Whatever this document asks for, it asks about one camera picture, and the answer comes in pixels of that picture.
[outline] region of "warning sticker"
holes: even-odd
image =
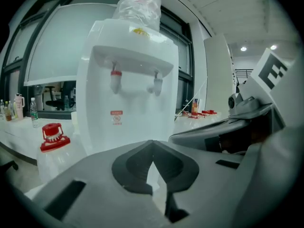
[[[111,111],[111,115],[113,117],[113,125],[121,125],[121,115],[123,114],[123,111]]]

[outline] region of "plastic wrap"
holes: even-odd
[[[124,19],[160,30],[161,0],[119,0],[113,19]]]

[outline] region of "ceiling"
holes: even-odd
[[[284,58],[294,58],[299,50],[298,33],[275,0],[187,1],[215,34],[224,34],[233,57],[260,56],[273,44]]]

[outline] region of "window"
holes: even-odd
[[[119,0],[38,0],[15,31],[5,55],[5,99],[35,97],[39,116],[70,119],[76,109],[76,74],[83,44],[96,20],[111,18]],[[160,33],[179,50],[176,108],[193,97],[193,48],[189,26],[161,8]],[[68,99],[66,111],[64,100]]]

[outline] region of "plastic jug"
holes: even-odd
[[[38,149],[37,166],[40,179],[47,183],[84,158],[86,152],[81,146],[71,144],[60,123],[43,126],[42,133],[45,141]]]
[[[18,119],[22,120],[23,119],[24,97],[21,94],[16,94],[15,103],[16,103]]]

